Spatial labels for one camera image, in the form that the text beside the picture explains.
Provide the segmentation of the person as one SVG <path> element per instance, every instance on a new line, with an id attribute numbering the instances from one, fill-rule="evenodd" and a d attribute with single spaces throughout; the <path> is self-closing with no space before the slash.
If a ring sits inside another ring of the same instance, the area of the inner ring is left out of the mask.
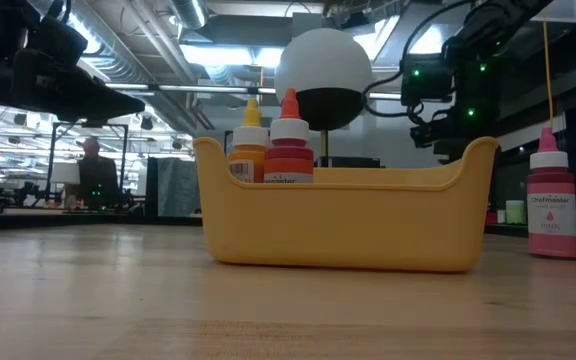
<path id="1" fill-rule="evenodd" d="M 78 200 L 90 210 L 115 207 L 120 196 L 115 161 L 99 154 L 96 138 L 87 138 L 83 150 L 78 162 L 80 184 L 65 187 L 65 207 L 74 208 Z"/>

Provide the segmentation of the yellow food coloring bottle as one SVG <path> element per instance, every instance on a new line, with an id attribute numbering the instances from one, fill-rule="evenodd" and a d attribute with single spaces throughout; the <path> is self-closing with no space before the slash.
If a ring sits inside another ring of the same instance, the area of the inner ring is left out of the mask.
<path id="1" fill-rule="evenodd" d="M 269 131 L 261 126 L 258 102 L 249 98 L 242 124 L 233 130 L 232 149 L 227 155 L 231 174 L 241 182 L 262 183 L 269 144 Z"/>

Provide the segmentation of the green and white container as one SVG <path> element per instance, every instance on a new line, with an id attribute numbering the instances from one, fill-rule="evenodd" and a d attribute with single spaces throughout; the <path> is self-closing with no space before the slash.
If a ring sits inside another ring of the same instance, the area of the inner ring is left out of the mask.
<path id="1" fill-rule="evenodd" d="M 525 224 L 525 202 L 523 200 L 507 200 L 505 202 L 505 214 L 507 224 Z"/>

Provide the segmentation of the white globe lamp black base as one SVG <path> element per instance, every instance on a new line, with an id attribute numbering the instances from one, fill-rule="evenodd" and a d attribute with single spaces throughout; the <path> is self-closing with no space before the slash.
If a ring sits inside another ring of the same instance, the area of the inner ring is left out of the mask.
<path id="1" fill-rule="evenodd" d="M 284 48 L 274 90 L 280 103 L 293 90 L 299 117 L 309 129 L 331 132 L 361 114 L 363 91 L 373 80 L 371 61 L 350 34 L 318 28 L 293 38 Z"/>

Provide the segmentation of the pink food coloring bottle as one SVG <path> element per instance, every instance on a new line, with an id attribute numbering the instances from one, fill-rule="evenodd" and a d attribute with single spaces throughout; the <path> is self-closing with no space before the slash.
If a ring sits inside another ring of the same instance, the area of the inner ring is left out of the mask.
<path id="1" fill-rule="evenodd" d="M 568 154 L 557 146 L 552 128 L 542 129 L 527 176 L 529 253 L 576 259 L 576 183 Z"/>

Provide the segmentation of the white rectangular box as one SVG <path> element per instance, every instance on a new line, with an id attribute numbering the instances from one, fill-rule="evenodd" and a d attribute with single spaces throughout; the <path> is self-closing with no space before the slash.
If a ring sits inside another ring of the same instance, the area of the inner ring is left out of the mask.
<path id="1" fill-rule="evenodd" d="M 64 185 L 80 184 L 80 168 L 78 163 L 54 163 L 51 181 Z"/>

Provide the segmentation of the long ceiling light tube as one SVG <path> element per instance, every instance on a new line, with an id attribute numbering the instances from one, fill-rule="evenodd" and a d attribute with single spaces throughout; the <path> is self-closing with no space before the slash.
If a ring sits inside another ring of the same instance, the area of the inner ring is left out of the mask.
<path id="1" fill-rule="evenodd" d="M 188 93 L 206 93 L 206 94 L 247 94 L 247 95 L 275 95 L 276 91 L 270 87 L 246 87 L 246 86 L 213 86 L 213 85 L 163 85 L 151 83 L 113 83 L 108 82 L 105 85 L 111 89 L 128 92 L 188 92 Z M 401 100 L 401 93 L 395 92 L 372 92 L 372 100 Z M 444 99 L 429 99 L 427 102 L 449 103 L 453 100 L 452 96 Z"/>

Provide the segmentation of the black gantry frame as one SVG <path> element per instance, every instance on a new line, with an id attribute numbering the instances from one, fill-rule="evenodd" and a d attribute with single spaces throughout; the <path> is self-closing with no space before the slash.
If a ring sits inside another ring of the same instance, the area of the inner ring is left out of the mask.
<path id="1" fill-rule="evenodd" d="M 47 183 L 53 183 L 51 181 L 52 175 L 52 168 L 54 163 L 78 163 L 84 157 L 84 150 L 83 150 L 83 143 L 87 138 L 96 138 L 100 144 L 100 151 L 99 154 L 103 157 L 107 157 L 113 159 L 116 164 L 117 169 L 117 178 L 118 178 L 118 186 L 120 191 L 119 202 L 113 208 L 102 208 L 100 210 L 106 209 L 116 209 L 122 205 L 122 188 L 123 188 L 123 175 L 125 172 L 125 165 L 126 165 L 126 157 L 127 157 L 127 148 L 128 148 L 128 127 L 126 125 L 109 125 L 109 128 L 121 128 L 123 130 L 123 135 L 120 137 L 122 141 L 121 147 L 112 147 L 108 144 L 103 142 L 103 138 L 96 137 L 96 136 L 89 136 L 84 138 L 82 141 L 78 143 L 79 147 L 81 148 L 80 154 L 76 154 L 76 159 L 73 162 L 59 162 L 55 160 L 57 155 L 57 142 L 67 135 L 67 133 L 72 129 L 78 127 L 78 124 L 70 124 L 67 125 L 65 122 L 57 122 L 56 124 L 52 125 L 52 133 L 50 139 L 50 149 L 49 149 L 49 166 L 48 166 L 48 176 L 47 176 Z"/>

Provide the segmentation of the grey curtain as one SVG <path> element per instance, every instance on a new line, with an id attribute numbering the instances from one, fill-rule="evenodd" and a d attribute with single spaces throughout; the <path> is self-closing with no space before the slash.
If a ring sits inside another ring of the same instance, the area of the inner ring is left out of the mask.
<path id="1" fill-rule="evenodd" d="M 195 162 L 172 157 L 150 157 L 146 170 L 145 215 L 189 217 L 200 213 Z"/>

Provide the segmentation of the white ceiling box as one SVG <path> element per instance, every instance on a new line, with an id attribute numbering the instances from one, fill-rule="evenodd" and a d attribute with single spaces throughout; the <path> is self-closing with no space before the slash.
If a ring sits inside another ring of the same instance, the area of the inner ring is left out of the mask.
<path id="1" fill-rule="evenodd" d="M 576 0 L 552 0 L 532 21 L 576 23 Z"/>

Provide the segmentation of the silver ventilation duct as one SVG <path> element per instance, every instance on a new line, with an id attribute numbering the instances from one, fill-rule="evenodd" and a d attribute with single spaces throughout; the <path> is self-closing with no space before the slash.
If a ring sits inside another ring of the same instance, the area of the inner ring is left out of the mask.
<path id="1" fill-rule="evenodd" d="M 171 9 L 186 29 L 199 29 L 209 20 L 209 9 L 205 0 L 169 0 Z"/>

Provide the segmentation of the yellow plastic bin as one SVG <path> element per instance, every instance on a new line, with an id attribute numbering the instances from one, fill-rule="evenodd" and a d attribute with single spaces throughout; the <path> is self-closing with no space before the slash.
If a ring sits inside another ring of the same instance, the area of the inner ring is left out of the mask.
<path id="1" fill-rule="evenodd" d="M 318 168 L 311 183 L 243 183 L 194 142 L 204 241 L 218 261 L 466 272 L 480 257 L 498 142 L 432 168 Z"/>

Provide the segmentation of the bright ceiling light panel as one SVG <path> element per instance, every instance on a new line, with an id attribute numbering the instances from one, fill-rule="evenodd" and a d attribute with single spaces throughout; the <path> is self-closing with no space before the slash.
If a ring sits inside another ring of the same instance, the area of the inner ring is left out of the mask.
<path id="1" fill-rule="evenodd" d="M 257 65 L 274 68 L 280 63 L 283 48 L 248 48 L 181 45 L 189 63 L 204 66 Z"/>
<path id="2" fill-rule="evenodd" d="M 375 24 L 375 33 L 365 47 L 373 62 L 394 62 L 401 58 L 402 48 L 420 20 L 411 15 L 393 16 Z M 440 25 L 426 25 L 414 37 L 411 54 L 438 53 L 444 42 Z"/>

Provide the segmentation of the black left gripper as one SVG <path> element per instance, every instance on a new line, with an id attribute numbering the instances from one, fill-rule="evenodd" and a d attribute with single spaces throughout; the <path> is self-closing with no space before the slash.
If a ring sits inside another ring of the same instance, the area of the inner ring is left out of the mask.
<path id="1" fill-rule="evenodd" d="M 13 57 L 13 106 L 65 118 L 109 120 L 144 111 L 145 103 L 113 90 L 78 66 L 66 66 L 43 52 L 20 50 Z"/>

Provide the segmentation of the red-orange food coloring bottle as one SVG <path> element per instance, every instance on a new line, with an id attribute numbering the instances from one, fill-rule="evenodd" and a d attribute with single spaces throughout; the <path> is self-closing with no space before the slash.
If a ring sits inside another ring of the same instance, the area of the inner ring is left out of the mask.
<path id="1" fill-rule="evenodd" d="M 288 88 L 281 103 L 281 114 L 270 126 L 270 147 L 264 160 L 265 183 L 311 183 L 314 153 L 308 147 L 309 124 L 299 112 L 296 90 Z"/>

